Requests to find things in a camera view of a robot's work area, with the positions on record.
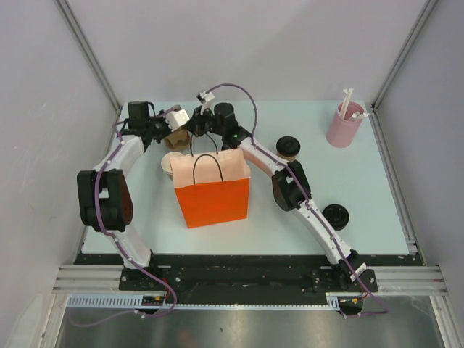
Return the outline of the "brown pulp cup carrier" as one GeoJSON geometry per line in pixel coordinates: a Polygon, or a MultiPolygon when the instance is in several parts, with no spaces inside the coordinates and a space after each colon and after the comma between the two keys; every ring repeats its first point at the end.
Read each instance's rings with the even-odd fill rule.
{"type": "Polygon", "coordinates": [[[190,134],[185,129],[177,130],[164,138],[165,146],[170,151],[181,151],[189,147],[191,142],[190,134]]]}

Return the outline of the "stack of brown paper cups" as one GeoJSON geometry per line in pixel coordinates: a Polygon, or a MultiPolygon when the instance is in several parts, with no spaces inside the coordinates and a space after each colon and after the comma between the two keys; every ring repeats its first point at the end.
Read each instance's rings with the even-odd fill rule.
{"type": "Polygon", "coordinates": [[[166,155],[163,156],[161,160],[161,167],[164,173],[169,177],[170,180],[173,179],[173,169],[170,164],[170,161],[175,158],[182,157],[183,154],[181,152],[168,152],[166,155]]]}

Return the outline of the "orange paper bag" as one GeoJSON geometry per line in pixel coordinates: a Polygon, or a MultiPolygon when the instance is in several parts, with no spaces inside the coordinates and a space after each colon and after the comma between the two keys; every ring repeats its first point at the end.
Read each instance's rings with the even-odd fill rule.
{"type": "Polygon", "coordinates": [[[170,167],[188,228],[247,218],[251,170],[241,149],[173,157],[170,167]]]}

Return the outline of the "brown paper cup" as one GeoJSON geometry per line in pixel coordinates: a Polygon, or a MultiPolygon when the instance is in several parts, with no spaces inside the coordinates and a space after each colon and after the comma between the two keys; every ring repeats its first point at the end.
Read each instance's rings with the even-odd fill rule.
{"type": "Polygon", "coordinates": [[[297,152],[279,152],[278,156],[284,160],[287,160],[289,162],[293,162],[297,158],[298,153],[297,152]]]}

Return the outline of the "stack of black lids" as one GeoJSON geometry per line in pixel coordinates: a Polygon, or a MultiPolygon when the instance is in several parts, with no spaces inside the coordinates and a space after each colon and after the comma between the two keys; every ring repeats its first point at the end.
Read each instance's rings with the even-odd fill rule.
{"type": "Polygon", "coordinates": [[[349,223],[349,212],[340,204],[330,204],[323,210],[323,216],[335,231],[345,229],[349,223]]]}

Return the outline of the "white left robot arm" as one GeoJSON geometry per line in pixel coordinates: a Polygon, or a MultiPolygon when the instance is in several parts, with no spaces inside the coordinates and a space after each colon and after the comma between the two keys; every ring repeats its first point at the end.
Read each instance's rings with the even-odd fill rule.
{"type": "Polygon", "coordinates": [[[124,266],[137,269],[136,283],[150,290],[159,284],[160,272],[149,265],[152,252],[132,225],[133,202],[125,175],[153,140],[162,140],[170,131],[150,101],[132,101],[127,112],[125,120],[113,125],[115,148],[94,169],[77,174],[80,218],[113,243],[124,266]]]}

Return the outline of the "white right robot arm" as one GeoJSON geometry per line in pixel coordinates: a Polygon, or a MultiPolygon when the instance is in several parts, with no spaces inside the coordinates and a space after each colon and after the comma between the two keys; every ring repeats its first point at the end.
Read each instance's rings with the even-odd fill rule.
{"type": "Polygon", "coordinates": [[[270,177],[276,204],[295,214],[323,248],[328,261],[339,268],[334,273],[335,284],[351,291],[360,283],[367,266],[318,209],[301,163],[281,159],[263,147],[253,133],[238,124],[229,103],[216,104],[213,109],[195,108],[186,127],[195,136],[220,136],[226,149],[242,150],[246,160],[270,177]]]}

